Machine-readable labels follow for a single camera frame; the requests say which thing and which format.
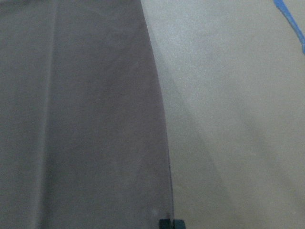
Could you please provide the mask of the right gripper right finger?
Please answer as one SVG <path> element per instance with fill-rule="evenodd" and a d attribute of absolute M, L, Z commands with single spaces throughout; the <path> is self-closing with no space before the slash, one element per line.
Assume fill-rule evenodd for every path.
<path fill-rule="evenodd" d="M 185 222 L 182 219 L 174 219 L 173 229 L 185 229 Z"/>

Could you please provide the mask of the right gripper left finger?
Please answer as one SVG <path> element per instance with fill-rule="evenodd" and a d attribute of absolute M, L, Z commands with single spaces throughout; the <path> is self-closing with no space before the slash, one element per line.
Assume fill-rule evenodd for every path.
<path fill-rule="evenodd" d="M 159 229 L 172 229 L 172 222 L 170 219 L 160 219 Z"/>

